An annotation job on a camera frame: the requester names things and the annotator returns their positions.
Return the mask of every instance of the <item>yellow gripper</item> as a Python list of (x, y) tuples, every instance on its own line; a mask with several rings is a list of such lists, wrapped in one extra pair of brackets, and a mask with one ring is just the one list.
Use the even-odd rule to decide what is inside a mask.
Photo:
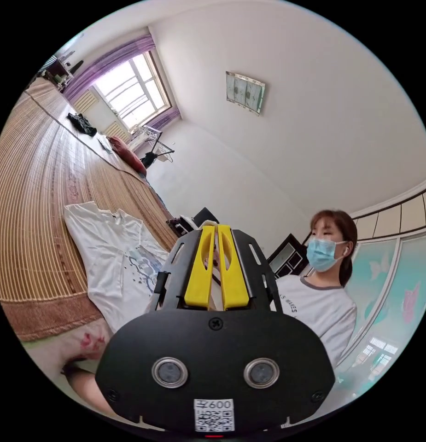
[(230, 226), (204, 226), (190, 279), (185, 292), (185, 304), (208, 309), (213, 275), (213, 251), (217, 228), (219, 270), (221, 274), (223, 309), (246, 307), (249, 302), (239, 257)]

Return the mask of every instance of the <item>blue surgical mask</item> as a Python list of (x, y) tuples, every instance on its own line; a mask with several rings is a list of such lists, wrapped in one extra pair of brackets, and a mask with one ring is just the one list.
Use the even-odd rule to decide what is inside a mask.
[(336, 251), (337, 244), (346, 242), (347, 241), (340, 241), (336, 243), (327, 239), (312, 238), (308, 243), (306, 251), (306, 257), (308, 258), (310, 266), (317, 272), (326, 272), (338, 260), (345, 256), (346, 251), (340, 258), (334, 258), (334, 252)]

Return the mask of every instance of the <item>window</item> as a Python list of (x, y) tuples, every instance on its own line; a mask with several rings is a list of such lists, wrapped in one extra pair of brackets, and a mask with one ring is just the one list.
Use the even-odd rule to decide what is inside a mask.
[(383, 354), (380, 355), (379, 359), (371, 367), (371, 374), (368, 376), (368, 379), (370, 381), (374, 381), (375, 378), (385, 369), (391, 359), (392, 358), (390, 356)]
[(169, 107), (148, 52), (111, 70), (94, 86), (128, 130)]
[(394, 345), (391, 345), (391, 344), (387, 344), (387, 346), (385, 347), (385, 351), (387, 351), (388, 353), (391, 353), (392, 355), (395, 355), (397, 350), (398, 350), (398, 347), (395, 347)]
[(381, 341), (380, 339), (377, 339), (376, 337), (371, 338), (370, 343), (372, 345), (375, 345), (379, 349), (383, 350), (386, 346), (386, 342)]

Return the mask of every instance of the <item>window frame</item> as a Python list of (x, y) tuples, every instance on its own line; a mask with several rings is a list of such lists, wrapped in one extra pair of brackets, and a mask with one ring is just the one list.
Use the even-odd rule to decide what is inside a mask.
[[(162, 78), (159, 74), (159, 71), (156, 67), (156, 64), (154, 62), (153, 56), (151, 51), (147, 51), (144, 52), (143, 54), (141, 54), (144, 56), (145, 62), (148, 66), (148, 69), (150, 70), (151, 73), (151, 78), (147, 79), (147, 80), (143, 80), (142, 77), (139, 74), (139, 71), (136, 67), (136, 65), (134, 64), (133, 58), (132, 57), (130, 60), (122, 63), (122, 64), (126, 64), (129, 63), (133, 72), (134, 72), (134, 76), (129, 78), (128, 80), (124, 81), (123, 83), (120, 83), (119, 85), (116, 86), (116, 88), (114, 88), (113, 90), (111, 90), (109, 93), (107, 94), (103, 94), (102, 91), (99, 89), (98, 85), (96, 83), (93, 84), (93, 88), (95, 89), (95, 91), (98, 93), (98, 95), (102, 98), (102, 100), (105, 102), (105, 104), (110, 108), (110, 110), (113, 112), (114, 116), (117, 118), (118, 122), (122, 124), (122, 126), (124, 127), (124, 129), (126, 130), (126, 132), (128, 133), (132, 133), (132, 128), (134, 128), (137, 125), (143, 125), (143, 124), (147, 124), (150, 120), (152, 120), (153, 118), (157, 117), (158, 115), (160, 115), (162, 112), (165, 112), (167, 109), (172, 107), (172, 104), (170, 102), (169, 96), (167, 94), (167, 91), (165, 89), (165, 86), (163, 85), (162, 82)], [(108, 95), (110, 95), (110, 93), (112, 93), (113, 91), (115, 91), (118, 87), (122, 86), (123, 84), (125, 84), (126, 82), (132, 80), (133, 78), (135, 78), (137, 80), (137, 82), (135, 82), (134, 84), (139, 84), (140, 87), (142, 88), (144, 94), (141, 95), (141, 97), (137, 98), (137, 100), (141, 101), (142, 97), (146, 97), (146, 101), (141, 102), (140, 105), (133, 107), (127, 114), (125, 114), (124, 116), (121, 116), (122, 111), (124, 109), (127, 109), (128, 107), (130, 107), (132, 105), (132, 103), (134, 103), (134, 101), (132, 101), (131, 103), (129, 103), (122, 111), (118, 112), (117, 110), (115, 110), (112, 105), (110, 104), (110, 101), (112, 101), (114, 98), (116, 98), (117, 96), (119, 96), (120, 94), (122, 94), (123, 92), (125, 92), (125, 90), (128, 90), (130, 87), (128, 87), (127, 89), (125, 89), (124, 91), (120, 92), (118, 95), (116, 95), (115, 97), (111, 98), (110, 100), (107, 98)], [(157, 106), (155, 105), (153, 99), (150, 96), (150, 93), (148, 92), (148, 89), (146, 87), (146, 84), (150, 81), (154, 81), (156, 84), (156, 87), (158, 88), (158, 91), (161, 95), (162, 101), (163, 101), (163, 105), (160, 108), (157, 108)], [(153, 108), (154, 108), (154, 112), (149, 115), (148, 117), (146, 117), (144, 120), (142, 120), (141, 122), (135, 124), (134, 126), (132, 126), (131, 128), (129, 128), (127, 126), (127, 124), (124, 121), (124, 118), (129, 115), (131, 112), (133, 112), (135, 109), (139, 108), (139, 106), (145, 104), (147, 101), (149, 101)]]

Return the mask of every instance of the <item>woman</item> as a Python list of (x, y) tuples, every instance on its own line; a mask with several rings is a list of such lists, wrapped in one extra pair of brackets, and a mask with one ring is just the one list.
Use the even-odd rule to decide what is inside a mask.
[(319, 336), (335, 368), (356, 326), (357, 306), (344, 287), (352, 274), (357, 227), (341, 210), (322, 210), (313, 216), (310, 228), (307, 258), (314, 272), (283, 276), (277, 286), (283, 313)]

